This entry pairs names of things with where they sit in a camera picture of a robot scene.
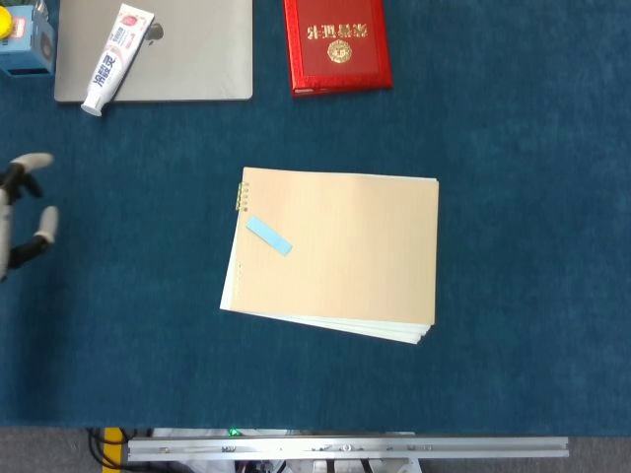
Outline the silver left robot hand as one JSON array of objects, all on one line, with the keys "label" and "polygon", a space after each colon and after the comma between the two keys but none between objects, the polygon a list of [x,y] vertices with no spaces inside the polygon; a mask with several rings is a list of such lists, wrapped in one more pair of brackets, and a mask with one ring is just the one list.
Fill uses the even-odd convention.
[{"label": "silver left robot hand", "polygon": [[22,188],[40,198],[42,189],[33,172],[50,166],[53,156],[49,153],[28,153],[17,157],[1,172],[1,281],[11,270],[45,253],[56,240],[59,211],[55,206],[46,207],[39,218],[38,229],[23,244],[12,245],[13,206],[22,197]]}]

